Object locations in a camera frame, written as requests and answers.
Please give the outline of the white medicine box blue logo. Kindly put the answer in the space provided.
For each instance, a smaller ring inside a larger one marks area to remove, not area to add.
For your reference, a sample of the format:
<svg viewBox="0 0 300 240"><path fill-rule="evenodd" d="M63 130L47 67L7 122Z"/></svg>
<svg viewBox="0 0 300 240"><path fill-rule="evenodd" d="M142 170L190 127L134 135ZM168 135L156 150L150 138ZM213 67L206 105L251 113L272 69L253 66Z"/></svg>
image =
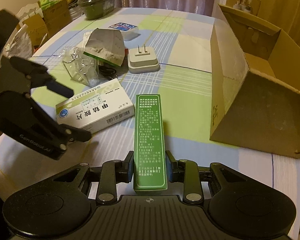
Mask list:
<svg viewBox="0 0 300 240"><path fill-rule="evenodd" d="M57 122L96 133L134 115L118 79L102 83L56 105Z"/></svg>

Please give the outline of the tall green medicine box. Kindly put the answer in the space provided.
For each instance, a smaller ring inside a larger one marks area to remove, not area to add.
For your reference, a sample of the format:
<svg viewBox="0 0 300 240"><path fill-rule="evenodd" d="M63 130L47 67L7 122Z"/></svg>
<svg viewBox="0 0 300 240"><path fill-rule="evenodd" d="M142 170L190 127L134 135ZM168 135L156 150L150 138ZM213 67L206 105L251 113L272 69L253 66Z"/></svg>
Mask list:
<svg viewBox="0 0 300 240"><path fill-rule="evenodd" d="M159 94L139 94L135 103L134 191L167 189L164 126Z"/></svg>

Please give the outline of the clear plastic packaging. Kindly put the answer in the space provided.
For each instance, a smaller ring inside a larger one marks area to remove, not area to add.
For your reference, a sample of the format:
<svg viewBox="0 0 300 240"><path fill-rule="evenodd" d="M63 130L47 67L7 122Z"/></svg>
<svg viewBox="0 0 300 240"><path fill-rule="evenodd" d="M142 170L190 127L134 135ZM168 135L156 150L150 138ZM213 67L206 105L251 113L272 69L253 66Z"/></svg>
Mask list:
<svg viewBox="0 0 300 240"><path fill-rule="evenodd" d="M82 47L66 47L62 52L62 64L70 79L89 87L100 83L97 60L84 54Z"/></svg>

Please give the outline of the silver foil pouch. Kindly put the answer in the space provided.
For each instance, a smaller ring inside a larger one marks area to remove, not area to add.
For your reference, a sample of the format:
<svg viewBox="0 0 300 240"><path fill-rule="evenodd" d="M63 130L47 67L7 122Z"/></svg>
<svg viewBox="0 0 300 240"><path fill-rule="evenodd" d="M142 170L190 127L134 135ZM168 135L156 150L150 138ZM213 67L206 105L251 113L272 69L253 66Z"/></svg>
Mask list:
<svg viewBox="0 0 300 240"><path fill-rule="evenodd" d="M125 58L125 44L119 30L95 29L89 36L84 55L120 67Z"/></svg>

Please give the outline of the white power adapter plug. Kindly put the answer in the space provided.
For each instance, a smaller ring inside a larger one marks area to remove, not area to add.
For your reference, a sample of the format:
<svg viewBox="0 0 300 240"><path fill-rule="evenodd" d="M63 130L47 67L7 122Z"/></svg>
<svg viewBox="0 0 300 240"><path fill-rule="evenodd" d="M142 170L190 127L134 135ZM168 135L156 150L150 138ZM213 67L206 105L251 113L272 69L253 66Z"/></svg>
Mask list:
<svg viewBox="0 0 300 240"><path fill-rule="evenodd" d="M132 74L156 72L160 69L154 48L149 46L129 49L127 62Z"/></svg>

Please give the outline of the crumpled plastic bag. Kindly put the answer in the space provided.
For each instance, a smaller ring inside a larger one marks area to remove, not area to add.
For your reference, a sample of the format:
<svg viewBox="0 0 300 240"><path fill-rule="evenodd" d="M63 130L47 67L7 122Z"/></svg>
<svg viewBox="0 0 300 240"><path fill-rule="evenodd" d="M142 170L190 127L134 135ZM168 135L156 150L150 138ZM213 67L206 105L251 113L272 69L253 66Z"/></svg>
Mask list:
<svg viewBox="0 0 300 240"><path fill-rule="evenodd" d="M29 59L33 55L33 46L27 29L28 26L25 24L13 35L5 46L4 56Z"/></svg>

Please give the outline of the brown cardboard boxes pile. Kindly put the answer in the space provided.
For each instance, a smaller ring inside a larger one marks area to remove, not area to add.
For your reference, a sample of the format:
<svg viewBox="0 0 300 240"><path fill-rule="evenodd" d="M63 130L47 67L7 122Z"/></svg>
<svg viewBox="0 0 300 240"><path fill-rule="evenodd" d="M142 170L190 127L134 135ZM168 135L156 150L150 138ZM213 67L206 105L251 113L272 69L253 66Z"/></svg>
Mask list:
<svg viewBox="0 0 300 240"><path fill-rule="evenodd" d="M22 7L16 14L19 27L27 25L27 33L34 48L71 23L66 0L40 0Z"/></svg>

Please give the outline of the narrow white box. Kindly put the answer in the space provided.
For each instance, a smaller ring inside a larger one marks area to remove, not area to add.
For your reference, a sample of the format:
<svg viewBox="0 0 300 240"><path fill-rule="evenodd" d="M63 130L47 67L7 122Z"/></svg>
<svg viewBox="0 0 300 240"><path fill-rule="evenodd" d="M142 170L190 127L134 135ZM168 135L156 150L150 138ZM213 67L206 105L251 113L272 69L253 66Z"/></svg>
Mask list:
<svg viewBox="0 0 300 240"><path fill-rule="evenodd" d="M84 48L90 38L90 35L92 34L92 31L86 32L83 35L83 41L82 41L82 47Z"/></svg>

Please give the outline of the clear box blue label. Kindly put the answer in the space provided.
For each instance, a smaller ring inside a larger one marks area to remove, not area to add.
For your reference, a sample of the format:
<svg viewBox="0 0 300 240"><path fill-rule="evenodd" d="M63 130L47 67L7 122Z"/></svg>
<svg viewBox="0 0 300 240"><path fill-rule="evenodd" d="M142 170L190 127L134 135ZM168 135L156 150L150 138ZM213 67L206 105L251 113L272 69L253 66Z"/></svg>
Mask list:
<svg viewBox="0 0 300 240"><path fill-rule="evenodd" d="M109 26L109 29L119 30L123 36L124 41L131 41L140 35L137 25L123 22L112 24Z"/></svg>

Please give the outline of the large brown cardboard box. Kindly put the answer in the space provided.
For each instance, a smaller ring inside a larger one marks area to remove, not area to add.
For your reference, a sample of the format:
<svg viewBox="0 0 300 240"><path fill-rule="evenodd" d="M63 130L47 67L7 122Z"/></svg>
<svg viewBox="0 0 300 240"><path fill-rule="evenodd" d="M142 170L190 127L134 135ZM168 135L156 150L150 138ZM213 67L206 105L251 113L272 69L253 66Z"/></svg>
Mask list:
<svg viewBox="0 0 300 240"><path fill-rule="evenodd" d="M210 139L300 158L300 47L281 28L218 5Z"/></svg>

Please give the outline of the white product box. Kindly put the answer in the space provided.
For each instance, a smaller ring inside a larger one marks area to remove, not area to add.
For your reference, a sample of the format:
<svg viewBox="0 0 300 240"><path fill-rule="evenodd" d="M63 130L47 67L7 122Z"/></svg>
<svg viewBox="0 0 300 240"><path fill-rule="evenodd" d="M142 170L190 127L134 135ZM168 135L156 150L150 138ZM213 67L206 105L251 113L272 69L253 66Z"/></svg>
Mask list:
<svg viewBox="0 0 300 240"><path fill-rule="evenodd" d="M219 0L218 3L257 16L261 0Z"/></svg>

